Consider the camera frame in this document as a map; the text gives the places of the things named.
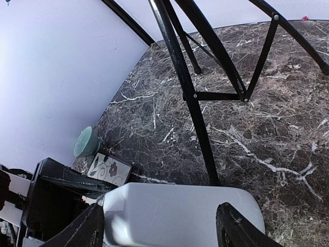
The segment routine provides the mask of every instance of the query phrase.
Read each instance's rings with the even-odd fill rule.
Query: black chair
[[[308,54],[319,65],[321,71],[325,75],[329,75],[329,65],[320,57],[320,55],[307,42],[307,40],[300,33],[298,33],[297,30],[271,5],[269,5],[264,0],[249,0],[271,18],[271,23],[249,87],[246,88],[239,75],[239,72],[235,68],[223,44],[217,37],[216,33],[210,26],[207,19],[197,7],[195,2],[193,0],[175,1],[182,9],[182,11],[186,14],[186,16],[190,19],[192,24],[196,27],[197,31],[200,33],[205,42],[208,44],[208,47],[212,51],[213,55],[204,47],[202,47],[198,42],[196,42],[191,36],[184,32],[178,20],[178,17],[170,3],[170,0],[149,0],[154,15],[157,19],[158,25],[160,27],[163,39],[167,45],[175,70],[177,72],[181,89],[183,91],[183,98],[187,103],[192,117],[195,132],[197,134],[201,151],[205,160],[210,184],[219,186],[221,183],[217,175],[215,161],[212,154],[203,115],[199,106],[199,101],[240,100],[242,102],[248,102],[263,69],[278,25],[283,27],[308,52]],[[196,58],[193,54],[193,50],[191,49],[187,38],[189,38],[192,42],[196,43],[196,45],[200,49],[207,53],[207,55],[209,55],[213,60],[216,61],[216,63],[220,67],[223,68],[234,90],[236,91],[235,94],[195,91],[174,28],[184,46],[184,49],[186,50],[189,59],[191,60],[195,73],[200,74],[202,71],[199,65],[197,64]]]

